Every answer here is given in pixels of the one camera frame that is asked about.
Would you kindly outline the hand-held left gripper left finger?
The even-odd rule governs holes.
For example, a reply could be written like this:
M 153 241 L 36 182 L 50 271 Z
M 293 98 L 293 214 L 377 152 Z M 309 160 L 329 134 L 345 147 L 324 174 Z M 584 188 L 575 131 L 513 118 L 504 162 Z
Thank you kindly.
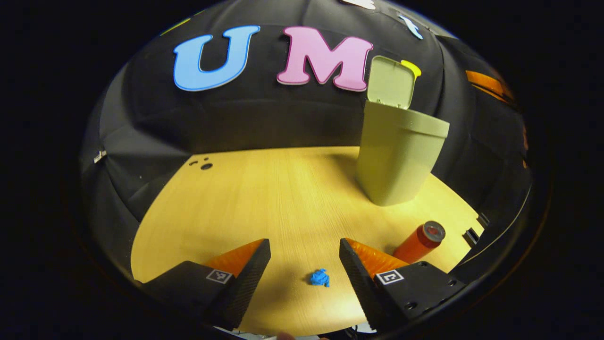
M 185 316 L 232 331 L 239 328 L 269 261 L 270 241 L 261 238 L 203 264 L 183 261 L 142 289 Z

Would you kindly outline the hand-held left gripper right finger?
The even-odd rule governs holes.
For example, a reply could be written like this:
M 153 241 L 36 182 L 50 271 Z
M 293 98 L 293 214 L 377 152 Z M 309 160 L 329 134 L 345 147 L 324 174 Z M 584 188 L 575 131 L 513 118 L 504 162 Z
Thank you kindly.
M 467 286 L 427 261 L 408 264 L 351 238 L 339 241 L 339 259 L 369 326 L 379 333 L 437 310 Z

